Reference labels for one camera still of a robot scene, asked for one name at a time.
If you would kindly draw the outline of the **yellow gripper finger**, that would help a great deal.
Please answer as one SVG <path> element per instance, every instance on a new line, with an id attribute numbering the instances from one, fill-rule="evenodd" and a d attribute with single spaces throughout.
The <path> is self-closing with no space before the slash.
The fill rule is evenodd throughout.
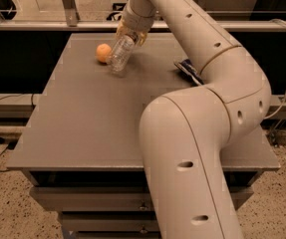
<path id="1" fill-rule="evenodd" d="M 137 35 L 138 35 L 137 45 L 141 47 L 147 38 L 147 32 L 137 32 Z"/>
<path id="2" fill-rule="evenodd" d="M 127 34 L 128 32 L 129 32 L 129 28 L 125 25 L 124 21 L 121 20 L 117 28 L 116 38 L 119 39 L 125 34 Z"/>

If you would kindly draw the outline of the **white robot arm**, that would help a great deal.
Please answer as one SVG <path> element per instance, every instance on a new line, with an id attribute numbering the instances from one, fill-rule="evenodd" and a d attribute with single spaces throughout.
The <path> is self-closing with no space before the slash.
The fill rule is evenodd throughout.
<path id="1" fill-rule="evenodd" d="M 246 49 L 192 0 L 129 0 L 122 23 L 147 31 L 160 14 L 202 76 L 164 94 L 140 122 L 143 167 L 162 239 L 243 239 L 220 152 L 256 129 L 270 84 Z"/>

